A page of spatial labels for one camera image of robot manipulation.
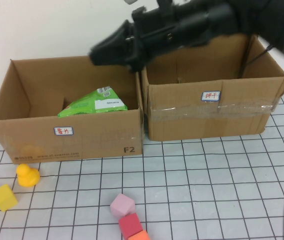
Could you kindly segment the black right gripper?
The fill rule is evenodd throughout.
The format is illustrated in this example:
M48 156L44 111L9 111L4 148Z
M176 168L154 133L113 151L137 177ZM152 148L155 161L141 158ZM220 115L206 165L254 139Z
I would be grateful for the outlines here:
M152 59L191 44L191 7L169 6L132 12L111 35L89 52L96 66L128 66L141 71Z

